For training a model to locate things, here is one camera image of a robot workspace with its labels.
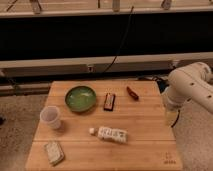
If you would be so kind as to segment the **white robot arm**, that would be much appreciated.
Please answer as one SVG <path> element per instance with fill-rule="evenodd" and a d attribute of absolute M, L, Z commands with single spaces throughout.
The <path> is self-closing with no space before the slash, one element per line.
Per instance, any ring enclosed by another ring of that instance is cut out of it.
<path fill-rule="evenodd" d="M 173 126 L 177 122 L 180 108 L 187 100 L 195 101 L 213 114 L 211 78 L 211 68 L 203 62 L 176 68 L 168 75 L 169 86 L 162 93 L 168 126 Z"/>

